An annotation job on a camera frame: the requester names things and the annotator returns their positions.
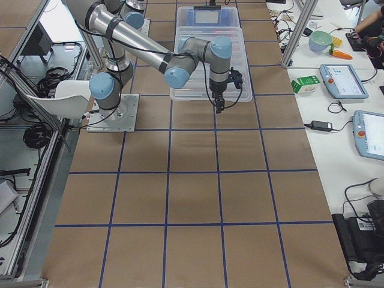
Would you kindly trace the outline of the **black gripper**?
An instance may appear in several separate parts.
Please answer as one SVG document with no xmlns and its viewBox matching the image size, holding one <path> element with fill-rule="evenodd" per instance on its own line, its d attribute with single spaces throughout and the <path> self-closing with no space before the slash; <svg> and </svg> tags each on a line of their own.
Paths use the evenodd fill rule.
<svg viewBox="0 0 384 288">
<path fill-rule="evenodd" d="M 209 88 L 212 92 L 212 97 L 216 105 L 216 113 L 221 113 L 221 111 L 225 109 L 223 92 L 227 89 L 227 81 L 216 82 L 214 80 L 210 80 Z"/>
</svg>

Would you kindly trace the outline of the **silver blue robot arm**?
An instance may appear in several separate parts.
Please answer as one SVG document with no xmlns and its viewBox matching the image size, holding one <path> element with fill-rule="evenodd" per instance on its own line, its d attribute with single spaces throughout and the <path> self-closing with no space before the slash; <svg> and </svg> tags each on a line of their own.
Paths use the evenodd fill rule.
<svg viewBox="0 0 384 288">
<path fill-rule="evenodd" d="M 228 109 L 223 97 L 232 82 L 232 42 L 219 35 L 207 41 L 188 37 L 181 41 L 176 53 L 163 47 L 127 23 L 130 12 L 138 8 L 136 2 L 126 1 L 67 1 L 66 5 L 76 23 L 84 30 L 101 36 L 156 68 L 169 87 L 181 89 L 188 82 L 198 64 L 209 64 L 206 93 L 216 113 Z"/>
</svg>

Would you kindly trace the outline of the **person hand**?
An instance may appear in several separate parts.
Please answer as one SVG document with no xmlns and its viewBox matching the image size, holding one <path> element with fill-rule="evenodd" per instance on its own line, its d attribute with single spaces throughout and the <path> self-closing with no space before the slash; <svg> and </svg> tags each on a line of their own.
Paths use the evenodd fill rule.
<svg viewBox="0 0 384 288">
<path fill-rule="evenodd" d="M 354 32 L 355 34 L 359 34 L 359 33 L 361 33 L 363 30 L 364 30 L 363 28 L 359 28 L 359 27 L 356 26 L 356 27 L 353 29 L 353 32 Z"/>
</svg>

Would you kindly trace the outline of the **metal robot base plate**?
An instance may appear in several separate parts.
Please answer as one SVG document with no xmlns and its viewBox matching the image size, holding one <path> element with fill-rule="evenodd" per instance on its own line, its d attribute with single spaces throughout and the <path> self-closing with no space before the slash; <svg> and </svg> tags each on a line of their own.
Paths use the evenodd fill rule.
<svg viewBox="0 0 384 288">
<path fill-rule="evenodd" d="M 89 133 L 134 132 L 138 106 L 139 94 L 122 94 L 118 108 L 110 112 L 100 110 L 94 100 L 92 109 L 98 112 L 90 115 L 86 130 Z"/>
</svg>

